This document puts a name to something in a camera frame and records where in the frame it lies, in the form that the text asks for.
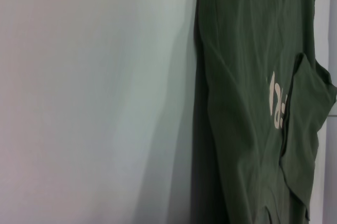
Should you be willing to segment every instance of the cloth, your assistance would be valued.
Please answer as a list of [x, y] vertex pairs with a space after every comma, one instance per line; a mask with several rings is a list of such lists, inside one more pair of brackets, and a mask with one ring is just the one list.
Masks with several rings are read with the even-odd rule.
[[227, 222], [307, 223], [317, 132], [337, 89], [315, 60], [315, 0], [198, 0]]

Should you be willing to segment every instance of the green shirt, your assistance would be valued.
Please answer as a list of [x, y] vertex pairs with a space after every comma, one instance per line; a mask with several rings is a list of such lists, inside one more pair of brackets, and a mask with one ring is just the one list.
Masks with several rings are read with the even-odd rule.
[[198, 15], [228, 222], [307, 223], [337, 93], [315, 60], [314, 0], [199, 0]]

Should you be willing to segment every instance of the olive green fabric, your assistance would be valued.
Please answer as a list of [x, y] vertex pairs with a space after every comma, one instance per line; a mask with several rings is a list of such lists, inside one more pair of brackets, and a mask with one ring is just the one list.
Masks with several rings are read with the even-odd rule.
[[309, 220], [317, 131], [337, 90], [315, 0], [199, 0], [208, 114], [229, 223]]

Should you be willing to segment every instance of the green t-shirt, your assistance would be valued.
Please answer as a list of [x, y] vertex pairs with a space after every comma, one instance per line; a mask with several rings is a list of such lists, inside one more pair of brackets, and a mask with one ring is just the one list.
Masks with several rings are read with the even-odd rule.
[[199, 0], [208, 112], [233, 224], [309, 220], [317, 132], [335, 102], [315, 0]]

